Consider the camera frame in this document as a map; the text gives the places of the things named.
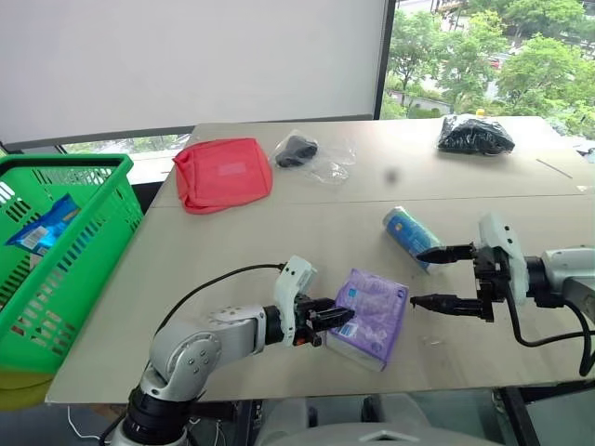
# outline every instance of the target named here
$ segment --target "tissue box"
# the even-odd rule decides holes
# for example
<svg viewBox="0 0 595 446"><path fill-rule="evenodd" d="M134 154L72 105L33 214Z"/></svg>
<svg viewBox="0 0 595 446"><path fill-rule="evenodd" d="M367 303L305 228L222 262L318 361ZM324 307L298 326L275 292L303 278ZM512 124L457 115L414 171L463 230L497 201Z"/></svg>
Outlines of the tissue box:
<svg viewBox="0 0 595 446"><path fill-rule="evenodd" d="M326 337L326 345L370 370L386 367L401 330L408 289L375 274L352 269L337 305L355 316Z"/></svg>

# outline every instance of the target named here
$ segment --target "blue package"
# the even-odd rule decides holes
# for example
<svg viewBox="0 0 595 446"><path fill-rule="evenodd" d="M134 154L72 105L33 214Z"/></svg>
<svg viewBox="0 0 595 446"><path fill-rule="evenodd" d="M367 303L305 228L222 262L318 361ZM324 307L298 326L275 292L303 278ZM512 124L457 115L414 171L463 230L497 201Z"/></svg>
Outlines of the blue package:
<svg viewBox="0 0 595 446"><path fill-rule="evenodd" d="M434 234L424 228L405 209L397 206L382 220L387 232L396 240L427 273L435 272L439 266L417 260L416 256L441 242Z"/></svg>
<svg viewBox="0 0 595 446"><path fill-rule="evenodd" d="M70 194L57 200L48 213L29 223L10 237L5 245L15 245L32 254L43 256L56 244L73 218L81 211Z"/></svg>

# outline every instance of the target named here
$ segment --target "wooden table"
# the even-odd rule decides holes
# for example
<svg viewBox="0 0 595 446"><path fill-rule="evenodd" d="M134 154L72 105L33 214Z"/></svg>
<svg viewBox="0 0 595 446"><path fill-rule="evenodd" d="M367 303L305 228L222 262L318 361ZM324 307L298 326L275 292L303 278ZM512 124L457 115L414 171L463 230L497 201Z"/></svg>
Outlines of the wooden table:
<svg viewBox="0 0 595 446"><path fill-rule="evenodd" d="M275 171L269 198L208 216L182 210L170 177L47 400L126 401L148 358L152 334L174 303L197 284L253 263L282 262L292 254L307 258L319 270L309 291L312 297L334 297L351 268L405 283L411 295L474 296L470 263L428 276L390 239L381 219L394 205L407 208L444 243L476 239L479 218L496 211L516 229L527 255L594 244L594 197L576 187L592 183L589 164L556 147L555 138L529 138L531 125L544 125L537 118L502 121L518 142L515 152L502 159L437 154L430 143L440 128L436 120L198 125L191 141L252 136L265 151L273 150L292 128L317 138L321 147L335 135L357 146L357 164L338 187ZM565 175L536 161L546 157ZM402 173L396 184L384 181L387 165ZM270 305L275 278L272 271L236 276L204 290L180 315L228 305ZM578 329L565 309L538 309L528 302L519 313L529 339ZM579 378L580 340L524 348L514 340L504 304L496 305L495 316L495 323L486 323L408 308L390 365L382 373L367 371L326 348L271 346L215 371L204 400L499 387Z"/></svg>

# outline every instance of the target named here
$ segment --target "white wall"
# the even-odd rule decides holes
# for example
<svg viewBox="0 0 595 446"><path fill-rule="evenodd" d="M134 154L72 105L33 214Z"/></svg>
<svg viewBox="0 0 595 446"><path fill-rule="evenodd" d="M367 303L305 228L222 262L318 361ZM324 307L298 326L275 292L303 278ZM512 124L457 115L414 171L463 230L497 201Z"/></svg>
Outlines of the white wall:
<svg viewBox="0 0 595 446"><path fill-rule="evenodd" d="M0 139L372 113L384 0L0 0Z"/></svg>

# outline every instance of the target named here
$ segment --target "green plastic basket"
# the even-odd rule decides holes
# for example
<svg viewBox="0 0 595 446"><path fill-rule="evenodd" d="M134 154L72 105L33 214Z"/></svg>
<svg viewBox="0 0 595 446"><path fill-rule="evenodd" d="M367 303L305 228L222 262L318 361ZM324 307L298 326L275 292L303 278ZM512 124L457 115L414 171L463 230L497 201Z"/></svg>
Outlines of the green plastic basket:
<svg viewBox="0 0 595 446"><path fill-rule="evenodd" d="M142 219L125 155L0 159L0 370L55 373ZM81 212L30 271L5 241L70 193Z"/></svg>

